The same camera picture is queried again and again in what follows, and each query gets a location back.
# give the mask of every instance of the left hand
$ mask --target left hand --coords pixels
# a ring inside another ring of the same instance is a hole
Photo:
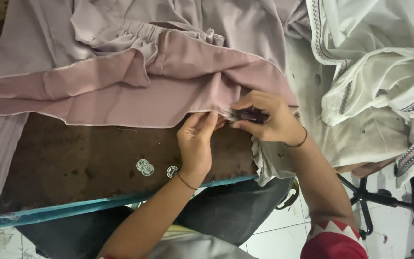
[[[224,126],[226,120],[217,111],[193,113],[177,133],[183,161],[180,172],[202,179],[212,167],[210,138]]]

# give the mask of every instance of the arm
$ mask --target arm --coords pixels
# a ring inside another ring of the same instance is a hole
[[[146,258],[186,203],[204,181],[212,166],[210,137],[224,125],[218,113],[195,113],[177,133],[183,165],[151,199],[132,213],[112,233],[97,258]]]
[[[233,128],[246,130],[263,141],[281,141],[291,146],[302,143],[305,129],[291,114],[282,98],[251,91],[233,108],[245,109],[254,106],[269,114],[264,125],[238,121]],[[310,136],[300,147],[289,147],[301,192],[309,207],[312,224],[326,220],[337,220],[357,229],[351,202],[336,171],[325,159]]]

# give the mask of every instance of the teal table edge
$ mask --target teal table edge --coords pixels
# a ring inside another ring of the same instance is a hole
[[[257,177],[257,175],[236,177],[233,179],[204,183],[203,185],[201,185],[201,187],[234,184],[236,182],[255,179]],[[113,207],[129,205],[132,203],[148,200],[150,197],[152,197],[153,194],[153,192],[143,194],[126,194],[120,195],[118,197],[73,202],[64,205],[50,206],[45,208],[3,214],[0,215],[0,227],[20,226],[39,223],[47,220],[64,218],[89,212],[105,210]]]

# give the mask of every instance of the hand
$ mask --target hand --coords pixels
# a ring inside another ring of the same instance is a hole
[[[233,123],[231,127],[248,131],[263,141],[281,141],[288,145],[299,144],[305,138],[305,130],[282,98],[251,91],[232,108],[241,110],[250,106],[264,110],[269,115],[268,120],[263,125],[242,120]]]
[[[180,172],[199,175],[204,180],[212,167],[210,137],[225,123],[226,120],[216,111],[193,113],[186,120],[177,133],[183,161]]]

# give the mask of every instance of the right hand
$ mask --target right hand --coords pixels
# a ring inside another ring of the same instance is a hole
[[[241,120],[233,123],[231,127],[248,131],[263,141],[281,141],[296,145],[304,140],[305,130],[281,97],[254,90],[232,108],[241,110],[251,106],[264,110],[269,115],[268,120],[263,125]]]

